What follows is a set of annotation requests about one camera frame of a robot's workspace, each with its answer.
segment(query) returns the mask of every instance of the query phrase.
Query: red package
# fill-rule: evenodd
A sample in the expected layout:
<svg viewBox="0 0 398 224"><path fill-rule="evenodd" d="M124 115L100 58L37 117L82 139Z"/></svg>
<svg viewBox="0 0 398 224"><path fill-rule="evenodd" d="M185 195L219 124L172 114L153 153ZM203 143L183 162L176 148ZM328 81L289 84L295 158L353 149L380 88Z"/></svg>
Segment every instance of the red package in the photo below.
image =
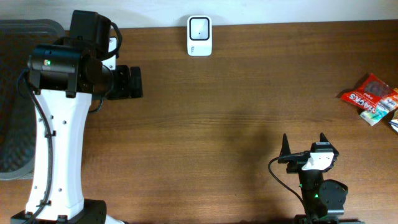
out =
<svg viewBox="0 0 398 224"><path fill-rule="evenodd" d="M397 98L398 93L371 73L359 88L344 93L341 99L375 113L376 106L386 97Z"/></svg>

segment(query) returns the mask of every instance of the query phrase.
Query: gray tray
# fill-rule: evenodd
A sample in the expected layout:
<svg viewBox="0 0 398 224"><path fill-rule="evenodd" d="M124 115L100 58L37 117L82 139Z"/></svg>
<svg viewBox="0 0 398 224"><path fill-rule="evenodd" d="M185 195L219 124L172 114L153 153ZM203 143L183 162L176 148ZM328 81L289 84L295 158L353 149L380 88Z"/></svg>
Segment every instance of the gray tray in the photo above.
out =
<svg viewBox="0 0 398 224"><path fill-rule="evenodd" d="M63 36L62 26L48 19L0 21L0 180L33 177L34 106L18 95L16 83L34 47Z"/></svg>

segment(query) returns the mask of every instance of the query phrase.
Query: white wall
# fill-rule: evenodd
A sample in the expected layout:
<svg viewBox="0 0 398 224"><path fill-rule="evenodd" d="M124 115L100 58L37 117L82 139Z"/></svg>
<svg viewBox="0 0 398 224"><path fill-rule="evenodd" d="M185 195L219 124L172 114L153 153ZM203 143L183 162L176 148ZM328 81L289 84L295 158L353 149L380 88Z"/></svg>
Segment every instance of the white wall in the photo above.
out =
<svg viewBox="0 0 398 224"><path fill-rule="evenodd" d="M398 0L0 0L0 19L53 19L69 29L74 9L119 27L184 26L192 14L214 25L398 19Z"/></svg>

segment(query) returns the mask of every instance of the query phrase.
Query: brown tabletop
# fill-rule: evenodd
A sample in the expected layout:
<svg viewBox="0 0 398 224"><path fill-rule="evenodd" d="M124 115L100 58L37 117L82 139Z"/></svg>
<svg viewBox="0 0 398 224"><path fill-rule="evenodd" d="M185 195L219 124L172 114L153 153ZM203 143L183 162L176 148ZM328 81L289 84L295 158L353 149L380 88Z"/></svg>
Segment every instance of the brown tabletop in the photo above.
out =
<svg viewBox="0 0 398 224"><path fill-rule="evenodd" d="M339 150L326 179L349 187L344 218L398 220L397 134L336 98L368 72L398 87L398 21L216 26L213 54L190 57L184 27L123 29L118 64L140 66L144 97L89 115L81 181L128 222L235 223L302 214L268 173L320 132ZM300 190L285 165L273 169ZM24 209L31 180L0 182L0 222Z"/></svg>

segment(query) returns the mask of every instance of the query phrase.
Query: wire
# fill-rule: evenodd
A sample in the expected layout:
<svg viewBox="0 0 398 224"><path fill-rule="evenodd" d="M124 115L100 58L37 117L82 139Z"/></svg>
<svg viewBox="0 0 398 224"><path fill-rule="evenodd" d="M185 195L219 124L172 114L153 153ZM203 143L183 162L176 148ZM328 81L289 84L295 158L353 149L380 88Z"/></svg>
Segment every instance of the wire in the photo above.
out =
<svg viewBox="0 0 398 224"><path fill-rule="evenodd" d="M273 178L275 178L276 181L278 181L278 183L280 183L280 184L281 184L282 186L284 186L287 190L289 190L289 191L292 192L294 195L296 195L296 197L300 200L301 204L303 205L304 212L307 214L307 209L305 208L304 201L303 201L303 199L300 197L300 195L299 195L297 192L295 192L293 189L291 189L289 186L287 186L286 184L284 184L281 180L279 180L278 177L276 177L276 175L275 175L275 174L272 172L272 170L271 170L271 164L272 164L273 162L275 162L276 160L278 160L278 159L283 159L284 157L285 157L285 156L279 156L279 157L276 157L276 158L271 159L271 161L269 161L269 163L268 163L268 171L269 171L269 173L271 174L271 176L272 176ZM309 214L307 214L307 218L308 218L308 221L310 222L310 224L312 224L312 220L311 220Z"/></svg>
<svg viewBox="0 0 398 224"><path fill-rule="evenodd" d="M104 104L104 99L100 99L98 107L95 108L94 110L89 111L88 114L95 114L95 113L97 113L97 112L102 108L102 105L103 105L103 104Z"/></svg>
<svg viewBox="0 0 398 224"><path fill-rule="evenodd" d="M25 68L25 69L21 72L21 74L19 75L18 80L17 80L17 92L18 92L18 94L19 94L23 99L26 99L26 100L28 100L29 97L24 96L24 95L21 93L21 89L19 88L19 84L20 84L20 82L21 82L21 78L24 77L24 74L25 74L28 70L29 70L28 68Z"/></svg>
<svg viewBox="0 0 398 224"><path fill-rule="evenodd" d="M45 117L44 111L42 109L42 107L40 106L39 102L37 101L37 98L35 97L35 95L33 94L33 90L31 89L31 87L29 86L28 82L27 82L27 74L28 74L28 70L25 69L20 76L24 77L24 81L26 84L26 88L27 88L27 92L31 98L31 100L33 101L33 104L35 105L37 111L39 112L40 117L42 118L42 121L44 123L44 128L45 128L45 132L46 135L45 137L47 138L47 143L48 143L48 149L49 149L49 161L48 161L48 169L47 169L47 184L45 186L45 193L44 193L44 198L42 201L40 201L40 204L38 205L38 209L36 210L36 212L24 223L31 223L32 221L34 221L36 219L36 217L42 212L42 210L44 209L44 207L46 205L48 205L48 200L50 197L50 191L51 191L51 183L52 183L52 158L53 158L53 146L52 146L52 133L50 130L50 125L49 125L49 121L47 120L47 118Z"/></svg>
<svg viewBox="0 0 398 224"><path fill-rule="evenodd" d="M122 46L123 36L118 28L118 25L116 25L114 22L112 22L111 25L112 25L114 31L116 32L116 36L118 37L118 45L116 46L116 48L114 50L105 54L104 57L101 57L100 58L101 61L109 59L109 58L113 57L114 55L116 55L119 52L120 47Z"/></svg>

